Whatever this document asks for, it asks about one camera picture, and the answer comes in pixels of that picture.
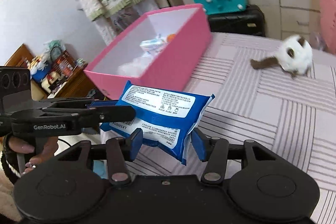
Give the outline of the person's left hand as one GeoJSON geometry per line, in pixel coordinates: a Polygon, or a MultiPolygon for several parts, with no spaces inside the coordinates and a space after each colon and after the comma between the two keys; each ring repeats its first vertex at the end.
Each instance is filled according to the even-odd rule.
{"type": "MultiPolygon", "coordinates": [[[[32,154],[35,153],[35,147],[27,143],[26,141],[19,139],[15,136],[10,136],[7,141],[9,149],[16,152],[17,154],[32,154]]],[[[41,153],[38,153],[30,158],[28,162],[25,163],[25,168],[19,168],[21,175],[27,174],[34,170],[34,166],[37,166],[52,157],[54,157],[55,152],[58,150],[58,137],[49,137],[43,146],[41,153]]]]}

